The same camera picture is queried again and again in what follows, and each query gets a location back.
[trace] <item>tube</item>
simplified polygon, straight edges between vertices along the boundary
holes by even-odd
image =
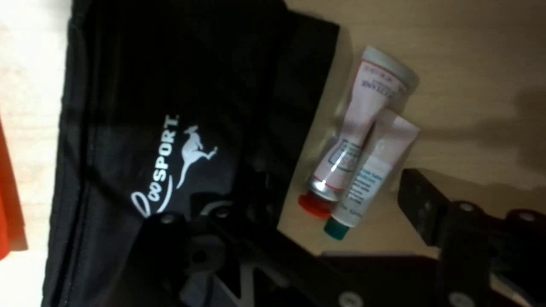
[[[342,240],[361,221],[393,167],[417,140],[419,131],[415,124],[388,109],[378,116],[357,172],[325,227],[328,235]]]
[[[372,46],[366,47],[342,133],[309,179],[311,192],[333,203],[340,199],[374,117],[386,105],[405,99],[417,82],[417,75],[408,66]]]

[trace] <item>wooden table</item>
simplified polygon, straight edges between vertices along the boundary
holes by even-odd
[[[342,25],[318,117],[294,174],[280,230],[323,250],[430,254],[396,204],[396,179],[343,242],[323,233],[297,196],[349,100],[362,49],[374,44],[420,75],[405,117],[422,128],[407,167],[488,213],[545,211],[546,1],[291,0]],[[0,261],[0,305],[40,305],[55,179],[57,122],[70,3],[0,0],[0,119],[28,223],[29,250]]]

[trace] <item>kangaroo logo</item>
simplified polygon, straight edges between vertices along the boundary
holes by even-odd
[[[134,191],[132,203],[139,209],[139,213],[146,218],[152,216],[152,213],[163,213],[173,198],[175,192],[175,167],[169,163],[169,157],[175,153],[176,146],[176,133],[180,126],[180,116],[166,116],[164,131],[161,134],[161,143],[157,148],[157,158],[152,170],[152,179],[147,189]],[[186,143],[181,148],[183,155],[183,169],[181,177],[176,184],[180,189],[186,180],[188,169],[198,162],[202,157],[207,160],[214,158],[219,151],[219,146],[210,150],[209,153],[204,151],[202,136],[198,134],[198,126],[190,126],[185,134],[188,134]]]
[[[186,143],[183,145],[183,150],[181,150],[185,165],[183,165],[183,170],[181,170],[181,179],[176,184],[176,189],[180,189],[185,184],[186,172],[195,162],[198,162],[202,157],[210,160],[219,151],[219,146],[215,146],[209,153],[204,151],[204,143],[202,143],[202,136],[198,134],[198,126],[190,126],[185,131],[185,134],[190,134],[190,138],[186,140]]]

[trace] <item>black bag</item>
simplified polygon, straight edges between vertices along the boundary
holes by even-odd
[[[76,0],[43,305],[106,305],[156,213],[277,225],[337,34],[280,0]]]

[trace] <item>fabric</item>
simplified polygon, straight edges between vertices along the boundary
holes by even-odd
[[[106,305],[156,213],[275,225],[337,34],[280,0],[76,0],[43,305]]]

